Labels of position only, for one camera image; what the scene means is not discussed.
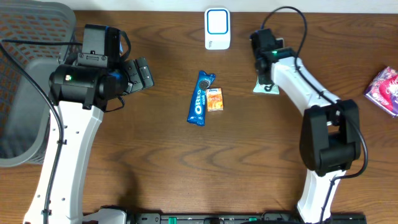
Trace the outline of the blue Oreo cookie pack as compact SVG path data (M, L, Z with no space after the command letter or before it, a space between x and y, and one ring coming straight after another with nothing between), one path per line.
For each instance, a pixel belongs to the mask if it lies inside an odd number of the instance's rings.
M187 118L188 123L195 124L197 126L205 125L206 90L214 82L215 78L215 74L207 74L203 70L199 71L198 80L190 102L190 109Z

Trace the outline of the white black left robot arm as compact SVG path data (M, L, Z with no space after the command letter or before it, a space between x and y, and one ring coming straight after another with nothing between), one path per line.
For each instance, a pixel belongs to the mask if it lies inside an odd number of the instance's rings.
M34 199L24 223L131 223L122 208L105 206L84 215L86 170L109 100L154 85L144 57L119 68L60 65L50 75L55 110Z

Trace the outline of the purple Carefree pad pack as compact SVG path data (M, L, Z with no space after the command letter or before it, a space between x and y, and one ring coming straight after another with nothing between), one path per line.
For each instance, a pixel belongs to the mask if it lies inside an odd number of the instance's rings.
M397 117L397 70L380 71L364 92L364 96L392 117Z

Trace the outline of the green wet wipes pack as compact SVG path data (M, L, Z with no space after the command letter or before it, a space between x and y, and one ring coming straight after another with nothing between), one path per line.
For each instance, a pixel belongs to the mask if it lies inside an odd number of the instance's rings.
M262 93L262 94L270 94L270 95L278 95L279 88L275 84L260 84L259 79L256 81L256 85L253 89L254 93Z

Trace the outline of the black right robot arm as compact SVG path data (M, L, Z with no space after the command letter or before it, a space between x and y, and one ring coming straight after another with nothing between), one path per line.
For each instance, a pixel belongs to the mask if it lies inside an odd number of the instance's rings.
M307 176L297 204L301 220L326 221L336 186L360 157L358 106L330 93L291 48L260 49L254 56L259 83L283 89L303 116L299 151Z

